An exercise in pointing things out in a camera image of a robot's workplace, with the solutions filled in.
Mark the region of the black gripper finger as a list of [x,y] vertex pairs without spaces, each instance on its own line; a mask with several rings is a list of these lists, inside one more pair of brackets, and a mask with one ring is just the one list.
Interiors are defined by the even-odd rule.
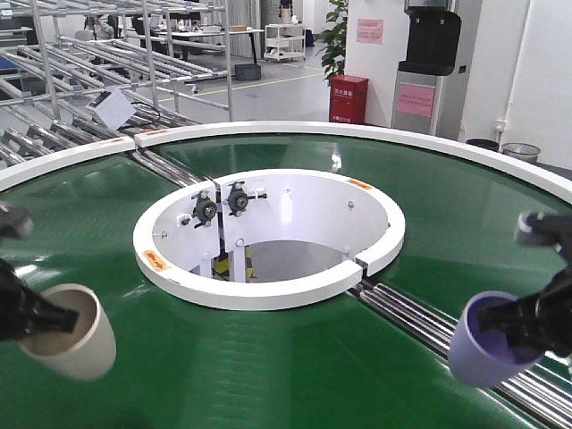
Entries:
[[40,332],[73,332],[79,313],[59,307],[29,288],[1,260],[1,340],[19,341]]
[[8,203],[1,204],[1,239],[24,239],[29,237],[34,223],[27,208]]
[[556,273],[540,292],[477,313],[481,331],[503,331],[512,347],[571,354],[571,269]]
[[570,255],[571,215],[523,212],[517,218],[515,241],[522,245],[554,247],[561,255]]

